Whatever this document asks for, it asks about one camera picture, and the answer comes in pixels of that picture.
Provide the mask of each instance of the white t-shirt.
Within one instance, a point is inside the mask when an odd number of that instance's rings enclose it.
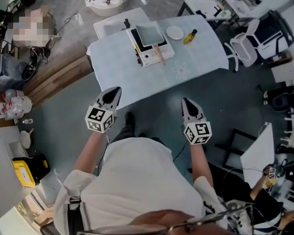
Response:
[[[112,143],[98,177],[74,170],[63,185],[53,209],[62,235],[69,234],[67,204],[72,196],[81,197],[89,229],[125,225],[141,214],[165,209],[202,217],[203,201],[216,212],[224,211],[205,177],[191,186],[172,162],[171,151],[147,138]],[[219,225],[226,228],[226,222]]]

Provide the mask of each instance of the yellow liquid bottle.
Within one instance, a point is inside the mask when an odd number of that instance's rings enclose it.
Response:
[[[197,33],[197,30],[194,29],[190,34],[188,34],[186,36],[186,38],[184,39],[183,43],[185,45],[189,45],[191,43],[191,41],[195,38],[196,33]]]

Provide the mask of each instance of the light blue tablecloth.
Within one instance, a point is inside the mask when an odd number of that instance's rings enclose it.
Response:
[[[163,32],[170,25],[181,27],[184,37],[193,29],[198,31],[188,46],[183,44],[183,39],[169,39],[175,55],[166,60],[165,66],[157,63],[141,67],[125,30],[95,41],[88,47],[87,54],[91,57],[101,90],[114,86],[122,88],[118,108],[216,69],[229,69],[223,46],[203,17],[191,15],[164,19],[158,23]]]

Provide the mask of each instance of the concrete floor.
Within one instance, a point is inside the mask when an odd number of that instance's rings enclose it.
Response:
[[[128,9],[140,6],[152,20],[157,20],[176,16],[183,2],[183,0],[147,1],[148,4],[143,5],[139,0],[131,0]],[[62,22],[84,6],[84,0],[39,0],[35,6],[45,3],[50,5],[57,22]],[[82,14],[83,18],[87,18],[84,20],[85,26],[79,27],[77,21],[72,21],[64,27],[61,41],[52,49],[53,56],[73,42],[81,41],[87,46],[97,39],[93,23],[103,18],[96,16],[89,9],[85,9],[84,13],[88,15],[85,17]],[[233,31],[223,28],[217,31],[221,42],[228,41],[233,34]],[[118,110],[120,118],[112,129],[108,130],[107,135],[110,139],[117,135],[124,124],[125,113],[131,110],[136,117],[136,134],[145,132],[148,137],[159,137],[175,156],[186,142],[180,128],[183,122],[180,100],[186,96],[202,106],[211,122],[213,136],[206,145],[206,154],[210,162],[217,165],[222,163],[225,153],[215,148],[214,144],[225,142],[233,128],[257,136],[264,122],[271,122],[275,143],[278,144],[278,139],[286,129],[284,116],[274,112],[270,106],[262,105],[262,92],[257,88],[258,84],[261,84],[265,90],[278,86],[274,82],[271,70],[261,65],[242,67],[237,73],[233,73],[233,69],[234,65],[231,64],[230,71],[216,70]],[[64,181],[91,134],[86,127],[84,117],[88,106],[93,104],[99,92],[96,76],[92,73],[33,109],[27,115],[28,118],[34,119],[33,124],[20,124],[20,130],[35,128],[32,141],[36,151],[32,149],[30,153],[44,153],[52,169],[40,185],[47,204],[54,203],[60,189],[53,170],[56,169],[60,173],[59,179]],[[246,150],[249,145],[250,143],[242,141],[237,148]],[[239,166],[238,158],[231,158],[229,164],[231,163]],[[184,149],[175,164],[190,180],[191,175],[187,172],[190,166],[188,147]]]

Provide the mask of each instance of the eyeglasses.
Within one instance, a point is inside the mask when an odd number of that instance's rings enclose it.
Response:
[[[122,226],[108,226],[100,227],[91,231],[81,231],[77,235],[166,235],[172,230],[184,227],[187,232],[195,229],[197,226],[214,223],[224,218],[233,217],[240,214],[243,210],[250,208],[252,205],[247,205],[235,210],[228,210],[219,213],[209,214],[200,220],[198,218],[191,218],[183,224],[178,224],[167,228],[162,225],[122,225]]]

